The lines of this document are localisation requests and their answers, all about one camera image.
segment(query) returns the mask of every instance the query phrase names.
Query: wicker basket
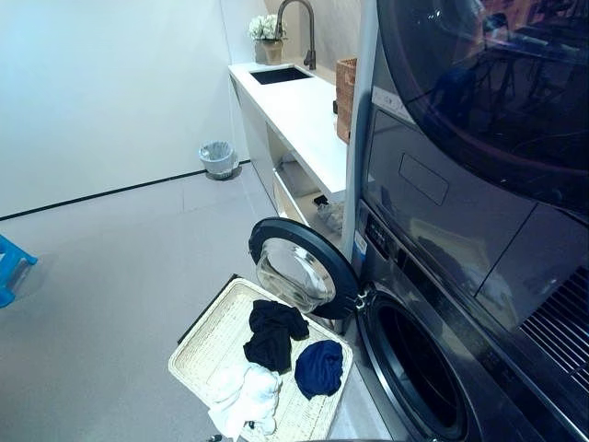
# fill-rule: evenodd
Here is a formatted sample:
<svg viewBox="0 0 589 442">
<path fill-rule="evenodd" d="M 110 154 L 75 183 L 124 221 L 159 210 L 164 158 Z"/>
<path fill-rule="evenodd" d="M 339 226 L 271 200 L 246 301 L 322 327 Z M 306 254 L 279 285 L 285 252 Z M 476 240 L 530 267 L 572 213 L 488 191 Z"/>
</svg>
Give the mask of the wicker basket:
<svg viewBox="0 0 589 442">
<path fill-rule="evenodd" d="M 248 319 L 252 303 L 256 299 L 268 299 L 285 304 L 250 281 L 234 279 L 202 314 L 169 358 L 170 373 L 208 407 L 214 400 L 214 392 L 209 384 L 213 373 L 223 366 L 247 362 L 243 345 L 252 336 Z M 281 375 L 283 384 L 274 414 L 276 431 L 270 436 L 264 436 L 256 429 L 252 430 L 245 426 L 241 436 L 250 442 L 292 442 L 325 439 L 328 436 L 343 386 L 350 374 L 352 349 L 335 333 L 309 318 L 306 319 L 309 322 L 309 337 L 303 341 L 291 341 L 293 369 Z M 310 344 L 326 339 L 341 344 L 341 388 L 332 396 L 315 396 L 308 401 L 296 385 L 296 359 Z"/>
<path fill-rule="evenodd" d="M 355 58 L 338 60 L 335 68 L 335 92 L 338 101 L 338 137 L 350 143 L 352 125 L 353 87 L 356 83 Z"/>
</svg>

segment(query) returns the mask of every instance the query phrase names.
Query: metal grate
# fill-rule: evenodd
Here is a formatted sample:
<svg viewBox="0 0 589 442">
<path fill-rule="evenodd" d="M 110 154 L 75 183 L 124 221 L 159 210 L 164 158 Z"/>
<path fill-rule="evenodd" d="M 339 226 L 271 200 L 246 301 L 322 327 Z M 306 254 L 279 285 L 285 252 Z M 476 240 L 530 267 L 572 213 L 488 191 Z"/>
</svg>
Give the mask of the metal grate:
<svg viewBox="0 0 589 442">
<path fill-rule="evenodd" d="M 520 326 L 589 392 L 589 272 L 579 267 Z"/>
</svg>

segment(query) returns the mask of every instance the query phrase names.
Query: white cabinet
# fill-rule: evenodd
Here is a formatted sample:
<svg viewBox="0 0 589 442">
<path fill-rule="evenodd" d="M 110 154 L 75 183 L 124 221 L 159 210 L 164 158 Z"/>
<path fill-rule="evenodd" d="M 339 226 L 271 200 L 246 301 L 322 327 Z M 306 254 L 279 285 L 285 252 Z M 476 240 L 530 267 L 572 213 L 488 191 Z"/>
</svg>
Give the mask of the white cabinet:
<svg viewBox="0 0 589 442">
<path fill-rule="evenodd" d="M 229 67 L 251 162 L 280 216 L 306 224 L 340 247 L 347 145 L 333 124 L 335 87 L 314 76 L 261 85 L 249 72 L 264 68 Z M 319 214 L 314 200 L 321 195 L 330 206 Z M 327 215 L 333 209 L 336 213 Z"/>
</svg>

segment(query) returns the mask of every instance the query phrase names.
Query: white basket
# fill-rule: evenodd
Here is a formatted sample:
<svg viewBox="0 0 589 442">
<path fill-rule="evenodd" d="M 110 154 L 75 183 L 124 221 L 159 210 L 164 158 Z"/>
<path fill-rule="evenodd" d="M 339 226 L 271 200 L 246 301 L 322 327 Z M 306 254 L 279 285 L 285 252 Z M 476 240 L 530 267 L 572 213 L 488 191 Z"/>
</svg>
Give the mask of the white basket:
<svg viewBox="0 0 589 442">
<path fill-rule="evenodd" d="M 213 404 L 214 392 L 209 385 L 213 373 L 223 366 L 247 362 L 243 345 L 253 334 L 249 329 L 248 320 L 253 301 L 256 299 L 286 304 L 250 281 L 234 279 L 202 314 L 169 358 L 170 373 L 208 407 Z M 256 429 L 252 430 L 245 426 L 241 436 L 250 442 L 293 442 L 325 439 L 328 436 L 352 366 L 352 349 L 337 334 L 321 327 L 310 318 L 305 319 L 309 323 L 309 337 L 302 341 L 291 340 L 292 369 L 281 375 L 283 384 L 274 415 L 276 431 L 272 435 L 264 436 Z M 315 396 L 309 401 L 296 385 L 296 359 L 310 344 L 326 339 L 341 344 L 341 387 L 332 396 Z"/>
</svg>

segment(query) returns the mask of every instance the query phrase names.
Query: white flowers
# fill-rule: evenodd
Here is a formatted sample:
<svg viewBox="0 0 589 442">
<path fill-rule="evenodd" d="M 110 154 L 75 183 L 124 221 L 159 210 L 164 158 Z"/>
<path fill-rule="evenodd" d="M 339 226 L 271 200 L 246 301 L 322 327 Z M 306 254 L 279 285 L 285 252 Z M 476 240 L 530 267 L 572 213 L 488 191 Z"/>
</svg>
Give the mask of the white flowers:
<svg viewBox="0 0 589 442">
<path fill-rule="evenodd" d="M 248 34 L 253 40 L 274 40 L 276 30 L 276 14 L 257 16 L 249 22 Z M 286 34 L 286 23 L 283 20 L 283 37 Z"/>
</svg>

